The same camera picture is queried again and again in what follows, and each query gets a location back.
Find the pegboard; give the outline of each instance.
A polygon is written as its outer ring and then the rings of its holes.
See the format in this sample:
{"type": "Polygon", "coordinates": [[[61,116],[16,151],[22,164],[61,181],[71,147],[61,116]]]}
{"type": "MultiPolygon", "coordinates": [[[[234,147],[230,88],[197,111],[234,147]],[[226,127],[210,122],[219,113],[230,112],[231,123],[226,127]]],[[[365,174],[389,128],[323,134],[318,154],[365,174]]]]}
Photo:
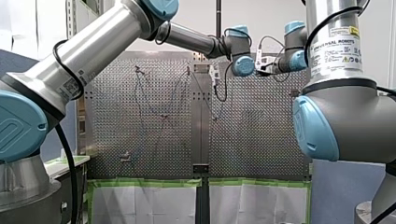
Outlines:
{"type": "MultiPolygon", "coordinates": [[[[192,178],[194,164],[208,163],[213,177],[309,179],[290,96],[305,84],[305,72],[278,83],[230,71],[228,100],[221,103],[209,76],[187,74],[198,63],[208,62],[188,52],[125,52],[92,83],[86,91],[89,178],[192,178]]],[[[212,63],[224,75],[228,63],[212,63]]]]}
{"type": "MultiPolygon", "coordinates": [[[[228,63],[215,63],[224,74],[228,63]]],[[[210,176],[309,179],[310,160],[299,149],[293,131],[290,94],[304,86],[305,72],[276,79],[228,75],[227,102],[213,100],[218,118],[211,122],[210,176]]],[[[223,97],[224,82],[219,94],[223,97]]]]}
{"type": "Polygon", "coordinates": [[[191,178],[191,54],[172,55],[124,53],[92,83],[90,178],[191,178]]]}

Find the warning sticker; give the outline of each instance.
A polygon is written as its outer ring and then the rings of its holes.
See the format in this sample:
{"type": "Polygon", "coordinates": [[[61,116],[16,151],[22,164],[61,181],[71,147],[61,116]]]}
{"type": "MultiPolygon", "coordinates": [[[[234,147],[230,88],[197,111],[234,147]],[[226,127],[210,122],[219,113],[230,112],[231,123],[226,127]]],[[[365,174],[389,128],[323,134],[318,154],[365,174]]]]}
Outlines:
{"type": "Polygon", "coordinates": [[[311,47],[312,76],[326,76],[338,69],[362,72],[360,39],[354,35],[338,35],[311,47]]]}
{"type": "Polygon", "coordinates": [[[354,35],[356,37],[360,36],[359,29],[354,26],[343,26],[343,27],[335,27],[330,29],[330,36],[338,36],[338,35],[354,35]]]}

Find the white fabric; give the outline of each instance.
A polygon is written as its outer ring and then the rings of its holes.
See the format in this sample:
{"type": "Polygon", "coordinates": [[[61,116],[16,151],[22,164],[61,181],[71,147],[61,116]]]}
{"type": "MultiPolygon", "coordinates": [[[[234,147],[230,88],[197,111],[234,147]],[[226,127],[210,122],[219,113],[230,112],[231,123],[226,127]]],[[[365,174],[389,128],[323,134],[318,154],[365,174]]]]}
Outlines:
{"type": "Polygon", "coordinates": [[[195,224],[196,188],[99,188],[92,224],[195,224]]]}
{"type": "Polygon", "coordinates": [[[305,223],[308,189],[243,185],[210,187],[216,224],[305,223]]]}

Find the end effector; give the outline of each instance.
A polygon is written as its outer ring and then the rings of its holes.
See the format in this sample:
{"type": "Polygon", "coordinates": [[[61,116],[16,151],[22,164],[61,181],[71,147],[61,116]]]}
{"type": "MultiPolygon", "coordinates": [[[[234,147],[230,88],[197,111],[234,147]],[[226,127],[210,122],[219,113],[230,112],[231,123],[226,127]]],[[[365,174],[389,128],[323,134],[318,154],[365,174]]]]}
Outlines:
{"type": "Polygon", "coordinates": [[[283,55],[279,56],[280,53],[278,53],[276,56],[263,56],[261,42],[257,48],[255,64],[259,75],[267,77],[304,70],[307,67],[304,60],[306,39],[305,24],[302,21],[292,21],[285,26],[285,45],[282,49],[285,53],[283,55]]]}
{"type": "Polygon", "coordinates": [[[246,26],[226,29],[224,36],[203,35],[181,25],[166,22],[157,31],[157,44],[171,44],[203,53],[206,58],[214,59],[226,56],[233,62],[233,73],[238,77],[247,77],[254,72],[254,60],[251,57],[251,38],[246,26]]]}

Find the green tape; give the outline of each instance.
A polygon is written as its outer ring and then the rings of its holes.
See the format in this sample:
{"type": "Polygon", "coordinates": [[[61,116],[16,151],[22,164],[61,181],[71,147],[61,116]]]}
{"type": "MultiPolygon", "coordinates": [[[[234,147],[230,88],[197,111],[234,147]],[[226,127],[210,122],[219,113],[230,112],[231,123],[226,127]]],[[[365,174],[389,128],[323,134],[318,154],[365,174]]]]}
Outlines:
{"type": "Polygon", "coordinates": [[[311,193],[312,193],[312,185],[309,184],[308,192],[306,194],[306,224],[311,224],[311,193]]]}
{"type": "Polygon", "coordinates": [[[267,180],[267,179],[249,179],[249,178],[209,178],[209,186],[242,186],[258,185],[269,187],[286,187],[303,189],[311,185],[309,181],[285,181],[285,180],[267,180]]]}
{"type": "Polygon", "coordinates": [[[88,185],[105,187],[142,187],[142,188],[196,188],[201,187],[200,179],[193,180],[148,180],[134,178],[117,178],[109,180],[89,180],[88,185]]]}
{"type": "Polygon", "coordinates": [[[310,181],[284,181],[249,178],[209,178],[209,186],[230,187],[242,185],[255,185],[267,187],[285,187],[293,189],[306,189],[306,214],[305,224],[311,223],[311,182],[310,181]]]}
{"type": "Polygon", "coordinates": [[[92,201],[95,189],[99,188],[117,188],[117,187],[139,187],[139,188],[197,188],[201,187],[201,179],[192,180],[148,180],[135,178],[117,178],[108,180],[88,180],[88,223],[92,223],[92,201]]]}

